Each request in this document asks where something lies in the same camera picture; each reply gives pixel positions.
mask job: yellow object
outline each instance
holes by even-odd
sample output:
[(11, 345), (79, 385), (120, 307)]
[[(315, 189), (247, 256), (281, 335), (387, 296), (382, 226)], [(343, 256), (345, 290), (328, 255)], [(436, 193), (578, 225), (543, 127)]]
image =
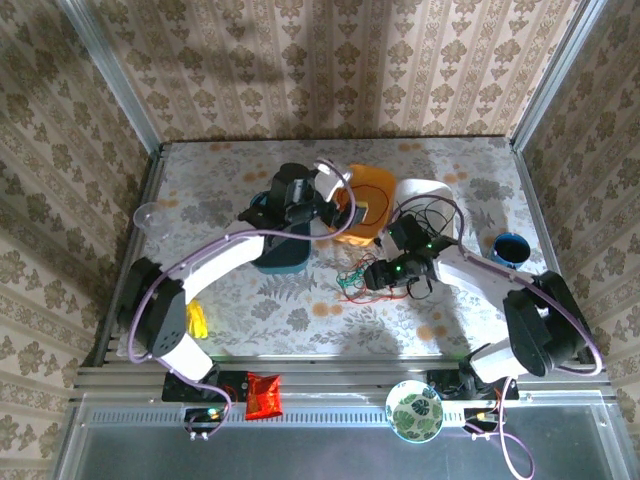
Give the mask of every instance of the yellow object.
[[(349, 185), (353, 189), (356, 202), (367, 204), (367, 216), (360, 225), (338, 235), (336, 240), (351, 245), (366, 247), (378, 236), (378, 232), (387, 224), (393, 207), (393, 195), (396, 178), (388, 170), (369, 165), (350, 165), (353, 172)], [(341, 207), (345, 207), (349, 196), (345, 189), (334, 195)]]
[(209, 336), (204, 311), (195, 299), (187, 305), (187, 330), (193, 338), (207, 338)]

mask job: floral table cover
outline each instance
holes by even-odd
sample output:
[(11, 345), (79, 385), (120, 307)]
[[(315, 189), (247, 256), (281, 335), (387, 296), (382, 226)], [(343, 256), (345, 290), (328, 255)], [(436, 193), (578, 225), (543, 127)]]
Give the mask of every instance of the floral table cover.
[[(165, 267), (175, 263), (218, 238), (256, 193), (269, 188), (282, 163), (311, 166), (318, 156), (382, 167), (398, 180), (444, 182), (465, 212), (463, 243), (469, 249), (486, 255), (496, 235), (513, 231), (532, 247), (522, 270), (546, 268), (515, 158), (503, 138), (173, 144), (158, 194), (172, 234), (147, 252), (155, 250), (151, 257)], [(322, 224), (312, 224), (312, 233), (323, 231)], [(211, 355), (458, 356), (507, 336), (500, 312), (443, 284), (434, 284), (424, 300), (342, 301), (336, 274), (366, 252), (381, 255), (375, 246), (321, 241), (313, 244), (302, 273), (265, 275), (250, 264), (230, 272), (197, 297), (209, 324), (208, 338), (198, 343)]]

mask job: red snack bag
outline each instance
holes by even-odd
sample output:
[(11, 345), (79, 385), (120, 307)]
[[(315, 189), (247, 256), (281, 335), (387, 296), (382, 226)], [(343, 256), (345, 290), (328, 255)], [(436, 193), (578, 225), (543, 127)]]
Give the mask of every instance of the red snack bag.
[(247, 393), (247, 413), (245, 419), (279, 417), (282, 415), (280, 401), (280, 375), (259, 377), (249, 372), (249, 391)]

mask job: teal container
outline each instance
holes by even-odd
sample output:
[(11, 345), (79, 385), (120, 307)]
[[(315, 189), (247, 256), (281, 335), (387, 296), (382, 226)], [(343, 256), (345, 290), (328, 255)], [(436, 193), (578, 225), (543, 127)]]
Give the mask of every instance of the teal container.
[[(267, 201), (267, 192), (262, 192), (253, 197), (251, 205), (256, 202), (264, 205)], [(303, 223), (292, 227), (291, 233), (309, 235), (310, 224)], [(267, 275), (284, 275), (287, 273), (300, 273), (309, 263), (311, 256), (311, 241), (286, 239), (268, 254), (251, 262), (260, 272)]]

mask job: small bowl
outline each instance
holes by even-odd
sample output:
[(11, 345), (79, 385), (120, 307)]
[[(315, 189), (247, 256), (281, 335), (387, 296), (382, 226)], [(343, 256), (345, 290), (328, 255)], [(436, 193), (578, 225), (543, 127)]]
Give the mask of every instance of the small bowl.
[(400, 382), (387, 395), (387, 421), (401, 439), (425, 443), (442, 429), (442, 400), (433, 387), (417, 380)]

